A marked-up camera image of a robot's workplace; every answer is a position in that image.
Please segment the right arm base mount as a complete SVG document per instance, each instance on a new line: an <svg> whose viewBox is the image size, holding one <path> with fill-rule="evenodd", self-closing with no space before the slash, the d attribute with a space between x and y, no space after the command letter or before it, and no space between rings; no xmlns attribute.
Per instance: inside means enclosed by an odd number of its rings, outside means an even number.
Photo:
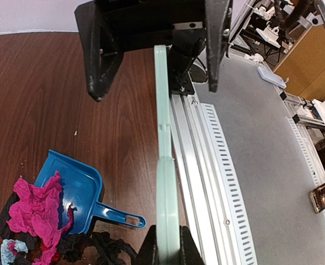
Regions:
<svg viewBox="0 0 325 265"><path fill-rule="evenodd" d="M206 45L205 29L176 30L167 52L169 93L180 96L195 93L188 74Z"/></svg>

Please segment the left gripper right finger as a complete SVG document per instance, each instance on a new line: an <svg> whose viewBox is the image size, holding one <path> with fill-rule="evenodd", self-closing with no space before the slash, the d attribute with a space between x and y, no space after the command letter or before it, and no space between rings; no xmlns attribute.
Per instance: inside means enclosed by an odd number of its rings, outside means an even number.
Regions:
<svg viewBox="0 0 325 265"><path fill-rule="evenodd" d="M204 265L204 261L196 247L190 230L187 226L180 226L179 264Z"/></svg>

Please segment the blue plastic dustpan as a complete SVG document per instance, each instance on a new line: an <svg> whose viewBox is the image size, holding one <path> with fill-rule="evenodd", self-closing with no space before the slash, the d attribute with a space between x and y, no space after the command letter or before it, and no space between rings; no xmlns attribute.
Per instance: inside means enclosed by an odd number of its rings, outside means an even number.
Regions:
<svg viewBox="0 0 325 265"><path fill-rule="evenodd" d="M99 201L104 185L97 169L54 150L49 150L34 186L43 188L56 172L61 177L62 187L61 205L58 208L59 227L68 223L67 212L71 206L73 224L70 234L88 233L96 219L137 229L146 226L144 217L117 210Z"/></svg>

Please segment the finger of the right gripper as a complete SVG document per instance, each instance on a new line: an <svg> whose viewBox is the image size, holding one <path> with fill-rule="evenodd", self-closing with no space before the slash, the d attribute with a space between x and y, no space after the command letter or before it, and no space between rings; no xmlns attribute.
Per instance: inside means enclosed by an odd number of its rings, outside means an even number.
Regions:
<svg viewBox="0 0 325 265"><path fill-rule="evenodd" d="M113 83L124 52L98 3L80 4L74 16L83 50L87 92L101 102Z"/></svg>
<svg viewBox="0 0 325 265"><path fill-rule="evenodd" d="M206 61L209 91L217 92L220 64L228 47L233 1L205 1Z"/></svg>

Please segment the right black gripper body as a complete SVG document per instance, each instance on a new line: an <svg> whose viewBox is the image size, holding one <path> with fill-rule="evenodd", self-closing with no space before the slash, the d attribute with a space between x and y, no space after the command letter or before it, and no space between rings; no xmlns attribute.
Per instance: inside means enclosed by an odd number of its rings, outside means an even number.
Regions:
<svg viewBox="0 0 325 265"><path fill-rule="evenodd" d="M203 28L204 1L96 1L122 51L171 45L179 32Z"/></svg>

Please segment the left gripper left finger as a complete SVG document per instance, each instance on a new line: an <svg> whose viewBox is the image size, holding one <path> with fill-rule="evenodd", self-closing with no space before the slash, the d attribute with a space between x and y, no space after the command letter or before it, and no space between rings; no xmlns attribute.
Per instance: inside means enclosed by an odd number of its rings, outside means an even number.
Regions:
<svg viewBox="0 0 325 265"><path fill-rule="evenodd" d="M156 225L152 225L141 245L136 256L136 264L138 265L157 265L159 264Z"/></svg>

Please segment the mint green hand brush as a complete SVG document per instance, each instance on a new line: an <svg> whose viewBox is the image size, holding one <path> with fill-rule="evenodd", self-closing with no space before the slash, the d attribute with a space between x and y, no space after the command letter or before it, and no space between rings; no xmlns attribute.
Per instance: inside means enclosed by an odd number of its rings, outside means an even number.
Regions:
<svg viewBox="0 0 325 265"><path fill-rule="evenodd" d="M175 163L172 152L167 48L154 47L156 78L158 163L156 187L156 239L160 264L178 264L179 210Z"/></svg>

